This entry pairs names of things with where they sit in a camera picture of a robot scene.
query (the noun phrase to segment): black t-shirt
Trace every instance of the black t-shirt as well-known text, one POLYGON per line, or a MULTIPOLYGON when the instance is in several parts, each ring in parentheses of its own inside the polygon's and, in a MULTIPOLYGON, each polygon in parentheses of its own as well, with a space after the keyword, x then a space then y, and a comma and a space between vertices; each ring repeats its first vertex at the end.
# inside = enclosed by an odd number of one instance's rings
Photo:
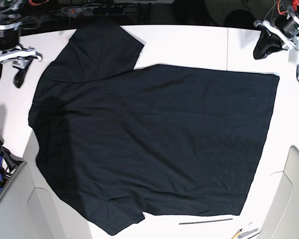
POLYGON ((240 214, 279 78, 133 70, 142 48, 106 21, 75 32, 42 74, 29 113, 39 170, 61 200, 110 235, 142 221, 142 212, 240 214))

